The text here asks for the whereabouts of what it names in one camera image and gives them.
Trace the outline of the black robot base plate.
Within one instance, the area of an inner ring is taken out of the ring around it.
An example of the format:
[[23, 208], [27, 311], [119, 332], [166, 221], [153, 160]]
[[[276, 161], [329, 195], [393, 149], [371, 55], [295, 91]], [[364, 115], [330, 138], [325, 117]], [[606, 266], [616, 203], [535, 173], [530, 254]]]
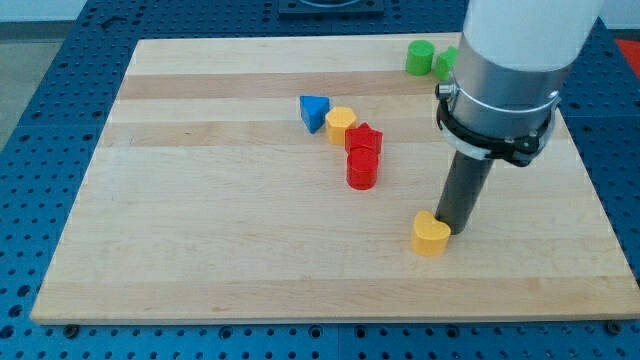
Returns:
[[280, 17], [383, 15], [383, 0], [277, 0]]

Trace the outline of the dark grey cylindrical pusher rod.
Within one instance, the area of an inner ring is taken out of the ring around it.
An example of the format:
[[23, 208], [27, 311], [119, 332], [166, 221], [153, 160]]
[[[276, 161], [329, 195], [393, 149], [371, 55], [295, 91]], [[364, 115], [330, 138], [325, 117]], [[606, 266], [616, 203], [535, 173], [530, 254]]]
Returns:
[[449, 226], [452, 235], [465, 229], [492, 165], [492, 159], [477, 160], [455, 153], [435, 214], [438, 221]]

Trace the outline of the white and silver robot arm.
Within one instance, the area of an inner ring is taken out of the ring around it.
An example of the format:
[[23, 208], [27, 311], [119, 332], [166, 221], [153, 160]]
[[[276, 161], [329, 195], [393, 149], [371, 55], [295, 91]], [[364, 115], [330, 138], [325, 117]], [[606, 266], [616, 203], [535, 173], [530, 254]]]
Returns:
[[496, 160], [528, 166], [544, 149], [566, 77], [603, 0], [469, 2], [456, 62], [438, 83], [436, 122], [455, 150], [437, 220], [462, 232]]

